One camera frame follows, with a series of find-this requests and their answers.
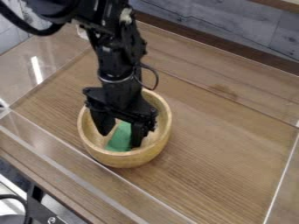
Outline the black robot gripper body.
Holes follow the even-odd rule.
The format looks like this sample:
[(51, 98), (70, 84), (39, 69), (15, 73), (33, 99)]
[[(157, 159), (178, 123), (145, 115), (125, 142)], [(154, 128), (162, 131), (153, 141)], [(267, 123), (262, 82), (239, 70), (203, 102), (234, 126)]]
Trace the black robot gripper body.
[(135, 79), (123, 82), (102, 82), (103, 87), (86, 87), (86, 106), (107, 112), (127, 123), (145, 123), (155, 130), (158, 110), (143, 96), (143, 88)]

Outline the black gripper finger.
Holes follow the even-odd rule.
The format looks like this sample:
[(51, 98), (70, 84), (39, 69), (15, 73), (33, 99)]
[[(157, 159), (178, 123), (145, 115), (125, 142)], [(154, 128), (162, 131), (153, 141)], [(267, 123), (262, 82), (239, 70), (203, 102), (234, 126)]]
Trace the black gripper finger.
[(131, 125), (131, 147), (139, 147), (142, 145), (143, 139), (149, 135), (149, 128), (145, 123), (135, 122)]
[(107, 136), (117, 125), (117, 119), (107, 112), (97, 111), (95, 109), (90, 113), (99, 134)]

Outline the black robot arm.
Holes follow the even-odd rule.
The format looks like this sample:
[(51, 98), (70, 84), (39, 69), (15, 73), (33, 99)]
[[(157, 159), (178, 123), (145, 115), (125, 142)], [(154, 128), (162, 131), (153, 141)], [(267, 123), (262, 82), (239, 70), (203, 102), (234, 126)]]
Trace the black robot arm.
[(122, 120), (131, 124), (131, 146), (141, 146), (155, 130), (158, 111), (143, 96), (147, 43), (129, 0), (25, 1), (45, 20), (58, 25), (75, 21), (86, 30), (102, 82), (99, 87), (83, 89), (86, 107), (102, 135), (109, 135)]

